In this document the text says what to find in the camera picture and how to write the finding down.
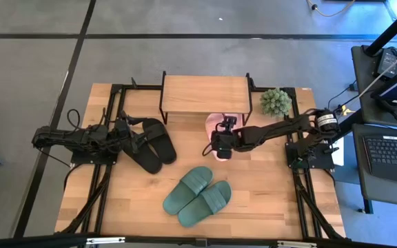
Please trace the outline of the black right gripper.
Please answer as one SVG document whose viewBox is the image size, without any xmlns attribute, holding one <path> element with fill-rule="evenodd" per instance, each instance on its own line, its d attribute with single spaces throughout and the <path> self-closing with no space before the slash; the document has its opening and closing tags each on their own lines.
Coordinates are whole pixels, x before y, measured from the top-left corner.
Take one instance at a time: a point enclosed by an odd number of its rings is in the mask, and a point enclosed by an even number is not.
<svg viewBox="0 0 397 248">
<path fill-rule="evenodd" d="M 231 159 L 232 150 L 237 141 L 237 135 L 231 131 L 236 123 L 235 116 L 226 116 L 226 124 L 224 121 L 216 124 L 215 131 L 211 134 L 211 148 L 218 159 Z"/>
</svg>

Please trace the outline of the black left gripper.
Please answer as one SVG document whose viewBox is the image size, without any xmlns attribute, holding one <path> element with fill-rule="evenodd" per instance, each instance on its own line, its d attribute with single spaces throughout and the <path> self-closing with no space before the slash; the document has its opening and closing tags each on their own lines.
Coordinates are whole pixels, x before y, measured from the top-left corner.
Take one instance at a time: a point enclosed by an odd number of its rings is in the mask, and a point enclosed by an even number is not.
<svg viewBox="0 0 397 248">
<path fill-rule="evenodd" d="M 114 124 L 114 131 L 119 141 L 120 148 L 124 151 L 134 152 L 135 154 L 139 153 L 141 150 L 150 149 L 147 143 L 148 133 L 144 132 L 137 134 L 133 132 L 129 126 L 142 123 L 147 120 L 147 118 L 132 117 L 124 110 L 121 110 L 120 119 L 121 120 L 117 119 Z"/>
</svg>

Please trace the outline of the black rubber slide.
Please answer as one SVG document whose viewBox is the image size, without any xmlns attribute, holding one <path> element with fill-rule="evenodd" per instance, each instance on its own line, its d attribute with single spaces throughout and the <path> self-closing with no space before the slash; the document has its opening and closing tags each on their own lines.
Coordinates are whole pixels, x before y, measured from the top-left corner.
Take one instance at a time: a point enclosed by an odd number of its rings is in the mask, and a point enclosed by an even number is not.
<svg viewBox="0 0 397 248">
<path fill-rule="evenodd" d="M 157 174 L 162 168 L 162 162 L 151 149 L 141 150 L 137 154 L 127 150 L 124 152 L 150 174 Z"/>
<path fill-rule="evenodd" d="M 154 148 L 163 164 L 172 164 L 176 160 L 176 150 L 162 122 L 155 118 L 146 118 L 143 131 L 148 143 Z"/>
</svg>

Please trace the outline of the green artificial potted plant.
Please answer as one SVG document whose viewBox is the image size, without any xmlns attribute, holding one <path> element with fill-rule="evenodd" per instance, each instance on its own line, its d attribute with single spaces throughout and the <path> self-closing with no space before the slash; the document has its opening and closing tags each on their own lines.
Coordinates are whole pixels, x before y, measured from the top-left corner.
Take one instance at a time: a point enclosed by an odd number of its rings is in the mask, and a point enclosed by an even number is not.
<svg viewBox="0 0 397 248">
<path fill-rule="evenodd" d="M 261 109 L 264 115 L 287 116 L 292 107 L 288 93 L 280 89 L 269 89 L 261 94 Z"/>
</svg>

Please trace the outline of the white paper sheet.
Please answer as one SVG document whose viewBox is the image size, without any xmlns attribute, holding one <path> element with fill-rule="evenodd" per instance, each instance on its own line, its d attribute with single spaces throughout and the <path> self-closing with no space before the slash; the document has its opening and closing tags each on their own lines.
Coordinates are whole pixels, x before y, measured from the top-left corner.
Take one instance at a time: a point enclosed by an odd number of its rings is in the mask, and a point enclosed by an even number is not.
<svg viewBox="0 0 397 248">
<path fill-rule="evenodd" d="M 344 165 L 344 138 L 340 138 L 332 144 L 334 152 L 332 153 L 332 159 L 335 165 L 343 166 Z"/>
</svg>

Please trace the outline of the black side desk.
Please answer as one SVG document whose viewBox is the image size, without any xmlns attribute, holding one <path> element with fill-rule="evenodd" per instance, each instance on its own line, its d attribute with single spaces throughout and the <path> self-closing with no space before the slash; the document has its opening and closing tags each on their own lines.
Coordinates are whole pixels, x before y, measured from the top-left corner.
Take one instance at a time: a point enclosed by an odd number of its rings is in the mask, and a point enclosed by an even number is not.
<svg viewBox="0 0 397 248">
<path fill-rule="evenodd" d="M 351 53 L 355 77 L 358 84 L 358 92 L 361 93 L 375 79 L 372 72 L 376 66 L 377 58 L 367 56 L 363 52 L 361 46 L 352 47 Z M 360 113 L 359 119 L 362 119 L 363 123 L 367 124 L 397 126 L 397 120 L 389 112 L 379 108 L 376 101 L 370 96 L 370 90 L 383 86 L 383 84 L 383 81 L 378 80 L 360 97 L 360 110 L 358 110 L 358 113 Z"/>
</svg>

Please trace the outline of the grey keyboard desk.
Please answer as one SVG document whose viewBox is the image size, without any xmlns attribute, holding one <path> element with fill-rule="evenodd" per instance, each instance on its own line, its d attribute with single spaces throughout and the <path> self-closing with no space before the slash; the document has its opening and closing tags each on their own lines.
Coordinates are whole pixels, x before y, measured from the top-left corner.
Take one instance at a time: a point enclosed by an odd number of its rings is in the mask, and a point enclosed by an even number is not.
<svg viewBox="0 0 397 248">
<path fill-rule="evenodd" d="M 375 177 L 370 173 L 362 137 L 367 135 L 397 136 L 397 129 L 354 124 L 352 126 L 361 194 L 365 212 L 372 213 L 373 200 L 397 204 L 397 182 Z"/>
</svg>

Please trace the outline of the black keyboard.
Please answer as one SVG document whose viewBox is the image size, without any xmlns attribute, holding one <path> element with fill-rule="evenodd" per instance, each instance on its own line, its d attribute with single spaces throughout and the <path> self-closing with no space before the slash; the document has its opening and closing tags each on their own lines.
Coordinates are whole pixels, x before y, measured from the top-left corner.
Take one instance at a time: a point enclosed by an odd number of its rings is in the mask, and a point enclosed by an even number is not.
<svg viewBox="0 0 397 248">
<path fill-rule="evenodd" d="M 370 173 L 397 182 L 397 136 L 362 137 Z"/>
</svg>

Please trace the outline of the black power adapter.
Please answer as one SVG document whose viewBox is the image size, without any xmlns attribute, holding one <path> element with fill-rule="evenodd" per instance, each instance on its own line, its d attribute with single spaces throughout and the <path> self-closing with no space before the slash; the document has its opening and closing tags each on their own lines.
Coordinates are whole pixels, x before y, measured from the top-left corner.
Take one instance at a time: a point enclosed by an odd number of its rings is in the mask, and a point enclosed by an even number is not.
<svg viewBox="0 0 397 248">
<path fill-rule="evenodd" d="M 383 76 L 387 78 L 392 78 L 397 74 L 397 54 L 389 48 L 386 48 L 382 51 L 380 55 L 378 65 L 376 67 L 377 75 L 382 74 L 386 69 L 390 66 L 391 68 L 383 74 Z"/>
</svg>

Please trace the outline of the black diagonal pole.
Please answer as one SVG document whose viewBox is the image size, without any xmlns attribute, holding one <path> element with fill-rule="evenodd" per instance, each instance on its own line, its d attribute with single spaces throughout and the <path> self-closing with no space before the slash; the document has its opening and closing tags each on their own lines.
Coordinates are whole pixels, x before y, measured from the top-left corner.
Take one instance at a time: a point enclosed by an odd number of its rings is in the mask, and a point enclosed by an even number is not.
<svg viewBox="0 0 397 248">
<path fill-rule="evenodd" d="M 367 56 L 374 56 L 396 35 L 397 19 L 370 46 L 364 49 L 364 53 Z"/>
</svg>

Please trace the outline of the wooden shelf with black frame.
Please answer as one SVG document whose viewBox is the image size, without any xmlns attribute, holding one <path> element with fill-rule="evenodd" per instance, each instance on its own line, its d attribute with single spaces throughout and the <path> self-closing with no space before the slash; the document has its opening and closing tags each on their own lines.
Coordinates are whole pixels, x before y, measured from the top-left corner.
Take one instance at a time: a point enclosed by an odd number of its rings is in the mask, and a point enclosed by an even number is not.
<svg viewBox="0 0 397 248">
<path fill-rule="evenodd" d="M 240 114 L 246 125 L 252 113 L 253 79 L 245 76 L 162 76 L 159 111 L 169 113 Z"/>
</svg>

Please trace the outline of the black aluminium table frame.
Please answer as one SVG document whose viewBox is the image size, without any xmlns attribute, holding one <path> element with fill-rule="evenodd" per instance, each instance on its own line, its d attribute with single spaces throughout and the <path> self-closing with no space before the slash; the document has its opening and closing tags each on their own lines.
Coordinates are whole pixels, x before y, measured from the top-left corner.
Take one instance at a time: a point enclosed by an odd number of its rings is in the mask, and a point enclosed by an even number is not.
<svg viewBox="0 0 397 248">
<path fill-rule="evenodd" d="M 84 105 L 83 126 L 100 120 L 101 110 L 109 105 L 113 116 L 123 109 L 133 117 L 162 121 L 159 110 L 161 85 L 94 83 Z M 124 153 L 112 166 L 106 196 L 95 203 L 88 227 L 101 235 L 164 238 L 242 238 L 302 239 L 304 225 L 310 236 L 318 236 L 308 206 L 301 207 L 294 176 L 285 154 L 286 136 L 266 141 L 251 152 L 233 152 L 229 161 L 219 162 L 213 155 L 202 156 L 209 143 L 205 131 L 207 114 L 167 114 L 167 130 L 177 160 L 163 165 L 158 174 L 149 174 Z M 214 173 L 212 183 L 226 180 L 232 188 L 228 205 L 193 227 L 183 227 L 177 215 L 162 207 L 165 197 L 192 168 L 207 166 Z M 53 231 L 63 231 L 87 202 L 103 175 L 104 166 L 81 165 L 68 176 L 59 215 Z M 321 169 L 311 169 L 301 180 L 312 180 L 311 196 L 335 231 L 345 236 L 343 219 L 332 178 Z"/>
</svg>

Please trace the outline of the silver rail bracket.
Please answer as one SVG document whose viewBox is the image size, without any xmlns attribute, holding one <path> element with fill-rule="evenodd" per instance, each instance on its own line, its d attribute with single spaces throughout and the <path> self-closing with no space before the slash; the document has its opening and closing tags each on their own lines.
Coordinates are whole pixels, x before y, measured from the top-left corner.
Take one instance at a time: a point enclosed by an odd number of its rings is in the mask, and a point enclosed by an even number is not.
<svg viewBox="0 0 397 248">
<path fill-rule="evenodd" d="M 86 245 L 104 245 L 125 242 L 125 237 L 88 238 Z"/>
<path fill-rule="evenodd" d="M 278 240 L 276 248 L 318 248 L 316 243 L 292 240 Z"/>
</svg>

